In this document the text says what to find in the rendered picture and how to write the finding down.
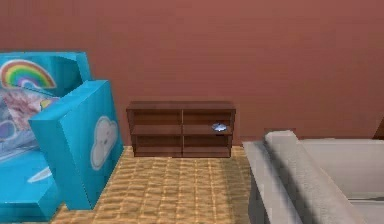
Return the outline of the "brown wooden shelf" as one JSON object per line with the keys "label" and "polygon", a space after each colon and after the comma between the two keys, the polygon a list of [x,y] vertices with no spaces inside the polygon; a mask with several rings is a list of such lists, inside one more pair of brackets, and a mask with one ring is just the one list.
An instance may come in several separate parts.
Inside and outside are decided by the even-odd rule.
{"label": "brown wooden shelf", "polygon": [[[231,156],[236,109],[228,101],[133,101],[126,113],[136,157]],[[227,130],[213,131],[214,123]]]}

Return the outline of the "blue cloud print sofa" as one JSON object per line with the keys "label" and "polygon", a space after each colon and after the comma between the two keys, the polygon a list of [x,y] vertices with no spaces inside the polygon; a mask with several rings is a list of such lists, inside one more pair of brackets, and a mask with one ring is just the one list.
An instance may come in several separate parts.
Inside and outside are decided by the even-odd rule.
{"label": "blue cloud print sofa", "polygon": [[0,89],[15,88],[59,100],[29,119],[38,148],[0,161],[0,223],[94,208],[123,150],[110,82],[83,52],[0,53]]}

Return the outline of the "grey sofa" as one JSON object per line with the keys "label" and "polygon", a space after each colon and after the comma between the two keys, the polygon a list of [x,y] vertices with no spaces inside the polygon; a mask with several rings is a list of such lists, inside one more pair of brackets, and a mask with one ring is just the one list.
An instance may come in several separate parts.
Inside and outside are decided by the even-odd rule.
{"label": "grey sofa", "polygon": [[250,224],[384,224],[384,140],[246,141]]}

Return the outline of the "patterned cushion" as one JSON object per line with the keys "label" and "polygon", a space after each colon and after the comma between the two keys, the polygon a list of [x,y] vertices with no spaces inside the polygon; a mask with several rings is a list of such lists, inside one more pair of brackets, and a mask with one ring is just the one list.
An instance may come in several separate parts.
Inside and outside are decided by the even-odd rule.
{"label": "patterned cushion", "polygon": [[58,100],[24,88],[0,89],[0,161],[38,148],[29,119]]}

